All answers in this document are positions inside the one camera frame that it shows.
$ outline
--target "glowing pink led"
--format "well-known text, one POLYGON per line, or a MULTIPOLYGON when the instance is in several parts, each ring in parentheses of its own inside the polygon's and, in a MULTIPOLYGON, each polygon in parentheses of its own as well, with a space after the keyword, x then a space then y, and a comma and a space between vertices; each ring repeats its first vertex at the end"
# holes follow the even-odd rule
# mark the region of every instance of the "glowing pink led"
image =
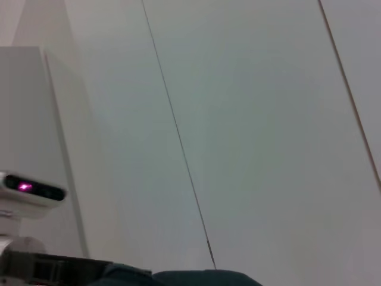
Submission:
POLYGON ((20 183, 17 187, 17 189, 21 192, 29 192, 32 188, 32 184, 29 183, 20 183))

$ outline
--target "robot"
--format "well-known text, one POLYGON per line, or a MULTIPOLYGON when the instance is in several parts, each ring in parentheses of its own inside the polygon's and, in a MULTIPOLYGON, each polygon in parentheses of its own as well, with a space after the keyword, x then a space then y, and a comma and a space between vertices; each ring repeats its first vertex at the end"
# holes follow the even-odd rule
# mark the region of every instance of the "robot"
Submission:
POLYGON ((44 217, 66 195, 59 186, 0 171, 0 286, 82 286, 99 279, 112 264, 49 255, 42 242, 19 236, 22 218, 44 217))

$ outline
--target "wall seam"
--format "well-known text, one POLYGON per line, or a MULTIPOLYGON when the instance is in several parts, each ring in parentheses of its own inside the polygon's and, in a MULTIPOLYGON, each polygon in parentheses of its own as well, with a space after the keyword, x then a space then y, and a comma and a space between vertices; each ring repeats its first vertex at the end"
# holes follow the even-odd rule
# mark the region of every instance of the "wall seam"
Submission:
POLYGON ((351 105, 352 105, 352 110, 353 110, 353 113, 354 113, 354 116, 356 118, 356 122, 357 122, 357 126, 360 130, 360 133, 361 133, 361 137, 363 139, 363 142, 364 142, 364 146, 365 146, 365 149, 367 151, 367 155, 368 155, 368 159, 370 161, 370 164, 371 164, 371 168, 373 169, 373 175, 374 175, 374 178, 376 179, 377 181, 377 186, 379 187, 379 191, 381 191, 381 181, 380 181, 380 176, 378 174, 378 171, 377 171, 377 167, 376 167, 376 164, 374 162, 374 158, 373 158, 373 155, 371 153, 371 150, 370 150, 370 146, 369 146, 369 143, 368 143, 368 139, 365 135, 365 131, 364 131, 364 128, 363 128, 363 124, 361 122, 361 119, 360 119, 360 115, 358 113, 358 110, 357 110, 357 107, 356 107, 356 103, 355 103, 355 99, 353 97, 353 93, 351 91, 351 88, 349 86, 349 82, 348 82, 348 78, 345 74, 345 70, 344 70, 344 66, 343 66, 343 63, 342 63, 342 60, 341 60, 341 57, 339 55, 339 50, 338 50, 338 47, 336 46, 336 42, 335 42, 335 39, 333 38, 333 34, 332 34, 332 30, 329 26, 329 22, 328 22, 328 18, 327 18, 327 15, 326 15, 326 12, 324 10, 324 6, 323 6, 323 3, 321 2, 321 0, 317 0, 318 2, 318 5, 319 5, 319 8, 320 8, 320 12, 321 12, 321 15, 323 16, 323 20, 324 20, 324 24, 326 26, 326 29, 327 29, 327 33, 329 35, 329 39, 330 39, 330 42, 332 44, 332 48, 333 48, 333 52, 335 53, 335 57, 336 57, 336 61, 338 62, 338 66, 339 66, 339 70, 340 70, 340 73, 341 73, 341 76, 343 78, 343 82, 344 82, 344 85, 345 85, 345 89, 348 93, 348 96, 349 96, 349 100, 351 102, 351 105))
POLYGON ((200 215, 201 222, 202 222, 202 227, 204 228, 205 236, 206 236, 206 239, 207 239, 207 246, 208 246, 208 249, 209 249, 210 257, 211 257, 211 260, 213 262, 214 268, 217 269, 216 268, 216 263, 214 261, 214 256, 213 256, 212 248, 211 248, 211 245, 210 245, 210 241, 209 241, 209 238, 208 238, 207 229, 205 227, 204 218, 202 217, 201 208, 200 208, 199 201, 198 201, 198 198, 197 198, 197 193, 196 193, 195 185, 193 183, 193 179, 192 179, 192 175, 191 175, 191 170, 189 168, 188 160, 186 158, 186 154, 185 154, 185 150, 184 150, 184 146, 183 146, 183 141, 182 141, 181 136, 180 136, 179 125, 177 124, 176 117, 174 115, 173 105, 172 105, 172 102, 171 102, 171 98, 169 96, 167 83, 166 83, 165 78, 164 78, 163 69, 161 68, 161 63, 160 63, 159 55, 158 55, 158 52, 157 52, 157 49, 156 49, 156 44, 155 44, 154 36, 152 34, 151 26, 149 25, 148 15, 147 15, 147 12, 146 12, 144 1, 143 0, 141 0, 141 1, 142 1, 143 10, 144 10, 145 18, 146 18, 146 21, 147 21, 148 29, 149 29, 149 34, 151 35, 152 43, 154 45, 154 49, 155 49, 155 53, 156 53, 156 58, 157 58, 157 61, 158 61, 158 64, 159 64, 161 78, 163 79, 163 83, 164 83, 164 87, 165 87, 165 92, 167 94, 168 102, 169 102, 169 105, 170 105, 170 108, 171 108, 173 121, 174 121, 174 124, 175 124, 175 127, 176 127, 176 131, 177 131, 177 136, 179 137, 179 142, 180 142, 181 150, 182 150, 182 153, 183 153, 183 158, 184 158, 184 161, 185 161, 186 169, 188 171, 188 176, 189 176, 190 184, 192 185, 193 194, 194 194, 195 199, 196 199, 196 204, 197 204, 199 215, 200 215))

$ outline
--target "white panel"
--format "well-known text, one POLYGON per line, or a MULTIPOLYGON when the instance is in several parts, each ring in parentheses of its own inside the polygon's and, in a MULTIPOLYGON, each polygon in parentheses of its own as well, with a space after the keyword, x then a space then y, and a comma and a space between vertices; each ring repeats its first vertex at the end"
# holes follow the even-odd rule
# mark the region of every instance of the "white panel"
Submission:
MULTIPOLYGON (((67 188, 52 94, 39 48, 0 48, 0 87, 0 169, 67 188)), ((43 219, 25 220, 21 235, 43 241, 49 253, 82 256, 71 199, 43 219)))
POLYGON ((65 2, 27 1, 13 45, 42 46, 48 58, 90 257, 126 263, 115 201, 106 191, 110 176, 65 2))
POLYGON ((381 2, 324 0, 322 3, 381 174, 381 2))
POLYGON ((381 198, 318 3, 144 3, 217 268, 378 285, 381 198))
POLYGON ((139 0, 66 1, 107 152, 126 260, 154 271, 211 268, 201 218, 139 0))

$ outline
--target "dark green fabric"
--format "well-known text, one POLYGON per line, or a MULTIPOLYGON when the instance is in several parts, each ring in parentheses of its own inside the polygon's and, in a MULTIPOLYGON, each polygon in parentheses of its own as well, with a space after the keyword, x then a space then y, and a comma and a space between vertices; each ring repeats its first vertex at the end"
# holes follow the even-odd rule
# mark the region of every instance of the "dark green fabric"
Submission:
POLYGON ((153 274, 126 265, 110 265, 90 286, 261 286, 233 271, 165 271, 153 274))

